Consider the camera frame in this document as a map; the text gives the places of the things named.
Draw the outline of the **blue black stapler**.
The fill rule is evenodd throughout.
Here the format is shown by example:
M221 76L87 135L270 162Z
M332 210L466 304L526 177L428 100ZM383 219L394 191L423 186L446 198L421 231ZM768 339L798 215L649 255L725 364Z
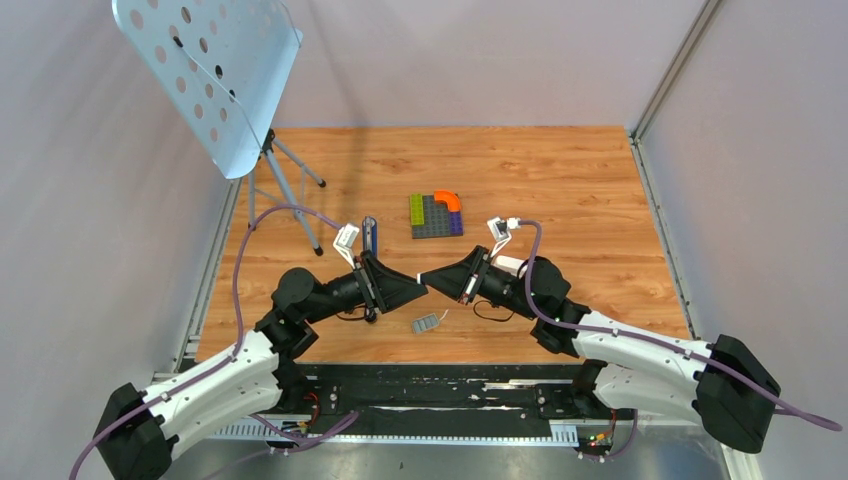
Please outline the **blue black stapler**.
M363 249L377 255L377 221L372 216L366 216L362 221ZM364 320L368 323L377 321L378 312L371 307L364 310Z

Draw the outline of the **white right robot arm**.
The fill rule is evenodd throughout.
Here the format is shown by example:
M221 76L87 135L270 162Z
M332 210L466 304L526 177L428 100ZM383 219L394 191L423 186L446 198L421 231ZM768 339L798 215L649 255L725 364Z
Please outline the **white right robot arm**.
M618 322L570 300L570 283L544 257L505 266L477 246L418 280L459 303L482 297L533 319L531 334L545 350L584 358L570 392L584 417L607 408L659 413L699 424L732 449L763 448L781 389L735 337L683 340Z

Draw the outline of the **grey staple tray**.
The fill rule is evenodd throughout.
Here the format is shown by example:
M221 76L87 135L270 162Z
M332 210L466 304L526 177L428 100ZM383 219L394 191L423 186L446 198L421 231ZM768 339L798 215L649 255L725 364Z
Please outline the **grey staple tray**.
M412 321L411 328L414 334L422 334L437 328L441 323L441 317L434 313L422 316Z

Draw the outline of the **white stapler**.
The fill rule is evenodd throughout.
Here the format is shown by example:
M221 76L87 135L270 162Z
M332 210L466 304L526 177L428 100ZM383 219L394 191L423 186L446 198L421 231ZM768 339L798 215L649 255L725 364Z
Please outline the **white stapler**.
M516 277L520 277L526 268L524 260L506 255L498 255L495 257L492 261L492 265Z

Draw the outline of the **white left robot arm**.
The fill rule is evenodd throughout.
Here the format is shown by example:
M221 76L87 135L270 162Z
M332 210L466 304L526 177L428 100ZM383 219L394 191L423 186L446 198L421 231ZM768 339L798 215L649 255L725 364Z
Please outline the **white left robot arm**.
M270 310L234 345L166 382L115 389L95 430L96 448L116 479L159 479L220 428L275 406L293 413L304 405L308 382L295 361L318 338L313 323L360 306L390 312L427 292L369 251L355 258L351 272L326 283L292 268L272 293Z

